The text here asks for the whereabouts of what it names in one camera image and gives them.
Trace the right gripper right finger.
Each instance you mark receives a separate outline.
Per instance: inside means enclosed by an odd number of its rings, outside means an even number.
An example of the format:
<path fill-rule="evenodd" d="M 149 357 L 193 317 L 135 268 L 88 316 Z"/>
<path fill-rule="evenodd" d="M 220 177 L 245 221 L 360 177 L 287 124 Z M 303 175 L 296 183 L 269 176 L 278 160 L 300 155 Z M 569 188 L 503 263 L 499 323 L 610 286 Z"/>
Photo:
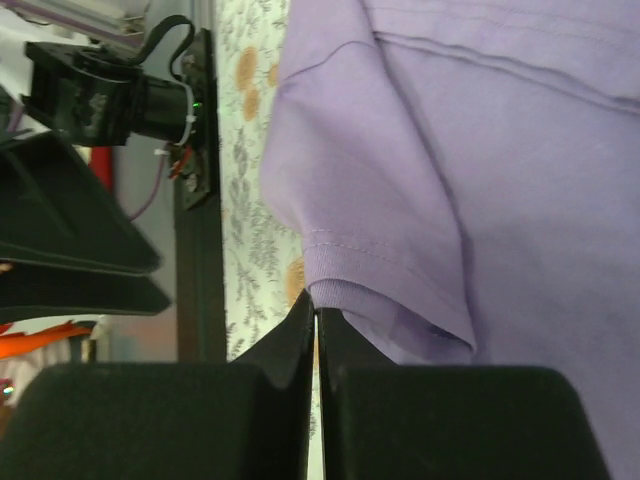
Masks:
<path fill-rule="evenodd" d="M 605 479 L 579 397 L 536 367 L 398 366 L 317 314 L 329 479 Z"/>

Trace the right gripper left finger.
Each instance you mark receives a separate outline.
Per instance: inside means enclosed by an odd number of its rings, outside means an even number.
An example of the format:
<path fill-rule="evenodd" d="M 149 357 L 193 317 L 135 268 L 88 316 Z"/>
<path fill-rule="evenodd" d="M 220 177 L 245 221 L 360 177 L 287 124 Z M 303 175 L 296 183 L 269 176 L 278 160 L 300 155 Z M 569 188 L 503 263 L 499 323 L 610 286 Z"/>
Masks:
<path fill-rule="evenodd" d="M 5 479 L 301 479 L 314 314 L 286 318 L 223 364 L 60 364 L 23 394 Z"/>

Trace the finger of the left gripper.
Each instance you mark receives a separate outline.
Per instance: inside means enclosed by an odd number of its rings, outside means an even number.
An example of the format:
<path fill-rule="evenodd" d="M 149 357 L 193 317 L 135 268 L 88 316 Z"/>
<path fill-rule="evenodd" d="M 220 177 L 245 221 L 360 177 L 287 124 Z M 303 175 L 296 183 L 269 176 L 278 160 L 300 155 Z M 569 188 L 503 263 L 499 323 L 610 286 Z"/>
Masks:
<path fill-rule="evenodd" d="M 1 274 L 1 321 L 88 314 L 151 316 L 170 298 L 149 278 L 15 264 Z"/>
<path fill-rule="evenodd" d="M 147 275 L 161 259 L 78 152 L 53 132 L 1 139 L 1 258 Z"/>

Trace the purple t shirt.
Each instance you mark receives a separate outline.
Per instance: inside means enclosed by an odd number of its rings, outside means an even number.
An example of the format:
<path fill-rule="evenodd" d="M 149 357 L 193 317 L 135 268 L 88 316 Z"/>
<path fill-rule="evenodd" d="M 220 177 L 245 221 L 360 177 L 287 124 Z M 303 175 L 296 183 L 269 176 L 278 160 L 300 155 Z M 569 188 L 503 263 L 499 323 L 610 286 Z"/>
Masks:
<path fill-rule="evenodd" d="M 294 1 L 261 164 L 398 363 L 543 365 L 639 475 L 639 5 Z"/>

